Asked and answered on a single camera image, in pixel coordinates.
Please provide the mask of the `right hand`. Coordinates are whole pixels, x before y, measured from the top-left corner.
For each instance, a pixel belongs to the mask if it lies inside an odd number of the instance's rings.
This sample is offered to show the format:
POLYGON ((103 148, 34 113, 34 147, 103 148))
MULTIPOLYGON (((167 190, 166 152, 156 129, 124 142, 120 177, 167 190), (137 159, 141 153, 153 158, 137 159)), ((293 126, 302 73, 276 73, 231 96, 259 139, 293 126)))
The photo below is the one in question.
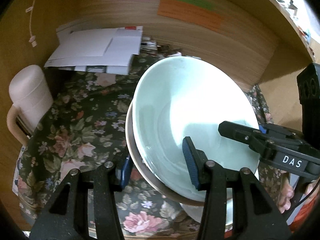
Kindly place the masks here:
MULTIPOLYGON (((305 191, 305 195, 309 196, 308 199, 303 203, 304 205, 309 204, 316 198, 319 192, 319 185, 317 185, 319 178, 317 180, 313 180, 307 187, 305 191)), ((294 196, 294 189, 289 183, 289 173, 285 171, 281 171, 281 184, 280 184, 280 193, 278 194, 277 207, 280 213, 284 213, 289 210, 291 207, 290 200, 294 196)))

